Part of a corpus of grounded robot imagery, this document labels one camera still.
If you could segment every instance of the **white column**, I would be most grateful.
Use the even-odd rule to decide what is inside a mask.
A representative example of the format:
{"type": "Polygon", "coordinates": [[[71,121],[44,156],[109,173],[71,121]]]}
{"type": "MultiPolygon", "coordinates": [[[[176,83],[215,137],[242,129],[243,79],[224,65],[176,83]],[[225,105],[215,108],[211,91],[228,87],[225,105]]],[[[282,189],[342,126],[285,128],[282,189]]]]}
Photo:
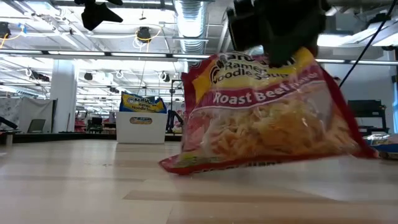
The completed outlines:
{"type": "Polygon", "coordinates": [[[75,130],[78,74],[79,69],[75,68],[72,60],[54,60],[50,98],[57,100],[57,108],[53,133],[75,130]]]}

